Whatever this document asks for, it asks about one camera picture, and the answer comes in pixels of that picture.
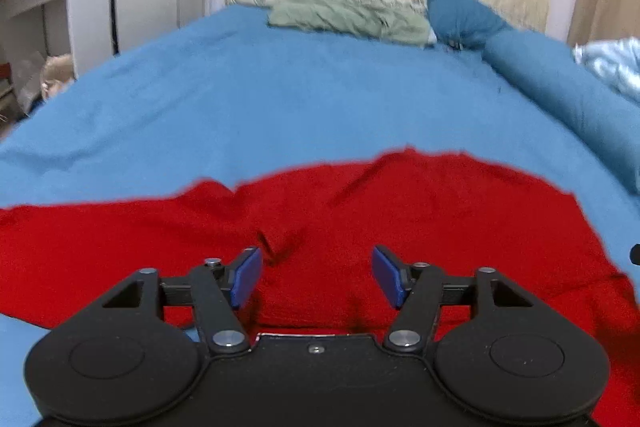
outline blue gripper pad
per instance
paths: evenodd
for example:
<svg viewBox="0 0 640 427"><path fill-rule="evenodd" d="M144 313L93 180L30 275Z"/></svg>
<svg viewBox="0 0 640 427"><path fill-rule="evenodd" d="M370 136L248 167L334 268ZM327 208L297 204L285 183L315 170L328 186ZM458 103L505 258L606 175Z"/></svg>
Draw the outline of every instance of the blue gripper pad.
<svg viewBox="0 0 640 427"><path fill-rule="evenodd" d="M399 310L409 293L402 288L400 271L378 248L373 249L371 267L373 269L373 277L378 281L378 285L384 292L389 304Z"/></svg>
<svg viewBox="0 0 640 427"><path fill-rule="evenodd" d="M260 279L262 273L262 252L260 248L256 248L254 253L244 260L238 268L236 268L236 277L234 285L231 288L231 307L237 309L241 307L254 291L255 285Z"/></svg>

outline pillow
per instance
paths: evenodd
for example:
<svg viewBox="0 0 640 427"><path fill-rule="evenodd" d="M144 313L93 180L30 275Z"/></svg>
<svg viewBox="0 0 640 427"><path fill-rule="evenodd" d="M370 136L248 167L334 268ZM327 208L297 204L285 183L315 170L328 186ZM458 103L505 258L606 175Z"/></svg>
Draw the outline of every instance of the pillow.
<svg viewBox="0 0 640 427"><path fill-rule="evenodd" d="M533 31L503 31L482 53L495 71L571 129L632 194L640 194L640 110Z"/></svg>
<svg viewBox="0 0 640 427"><path fill-rule="evenodd" d="M455 48L482 50L488 38L511 26L479 0L427 0L438 40Z"/></svg>
<svg viewBox="0 0 640 427"><path fill-rule="evenodd" d="M428 20L420 13L372 0L279 0L271 9L269 24L350 33L412 46L436 43Z"/></svg>

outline bed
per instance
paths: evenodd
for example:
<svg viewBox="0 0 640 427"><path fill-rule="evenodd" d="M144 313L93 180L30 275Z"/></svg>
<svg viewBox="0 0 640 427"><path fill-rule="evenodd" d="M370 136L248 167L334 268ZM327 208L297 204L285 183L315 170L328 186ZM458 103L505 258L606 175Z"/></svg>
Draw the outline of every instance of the bed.
<svg viewBox="0 0 640 427"><path fill-rule="evenodd" d="M574 193L610 259L640 288L628 260L639 242L638 197L589 137L498 74L500 64L442 43L270 27L274 1L227 0L80 78L0 144L0 207L165 196L204 177L232 187L406 145L466 151ZM416 10L426 2L389 1ZM481 1L516 28L544 30L547 0ZM38 419L22 363L44 333L0 316L0 427Z"/></svg>

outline green pillow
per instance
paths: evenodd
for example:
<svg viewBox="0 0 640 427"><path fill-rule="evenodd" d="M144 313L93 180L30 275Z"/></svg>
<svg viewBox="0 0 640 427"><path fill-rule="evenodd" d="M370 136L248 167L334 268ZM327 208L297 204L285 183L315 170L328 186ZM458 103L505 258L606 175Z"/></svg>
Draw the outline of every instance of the green pillow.
<svg viewBox="0 0 640 427"><path fill-rule="evenodd" d="M429 21L410 8L367 0L279 0L269 13L272 26L325 30L359 37L429 46L436 36Z"/></svg>

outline light blue fabric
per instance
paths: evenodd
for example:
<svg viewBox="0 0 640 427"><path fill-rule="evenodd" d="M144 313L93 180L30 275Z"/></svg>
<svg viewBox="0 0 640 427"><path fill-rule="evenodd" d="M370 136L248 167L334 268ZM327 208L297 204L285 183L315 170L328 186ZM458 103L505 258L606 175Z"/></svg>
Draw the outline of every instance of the light blue fabric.
<svg viewBox="0 0 640 427"><path fill-rule="evenodd" d="M574 131L631 193L640 193L640 111L576 64L567 45L533 31L502 32L487 42L483 57Z"/></svg>
<svg viewBox="0 0 640 427"><path fill-rule="evenodd" d="M574 58L611 89L640 105L640 39L589 42L574 48Z"/></svg>
<svg viewBox="0 0 640 427"><path fill-rule="evenodd" d="M511 28L479 0L427 0L426 16L440 42L468 50L482 50L487 39Z"/></svg>
<svg viewBox="0 0 640 427"><path fill-rule="evenodd" d="M82 77L0 144L0 205L162 196L203 176L232 186L406 144L465 150L574 192L640 287L628 260L640 231L634 199L481 54L269 28L266 19L234 6ZM0 395L0 427L28 427L20 365L41 332L3 320L2 362L12 364L0 364L0 382L14 393Z"/></svg>

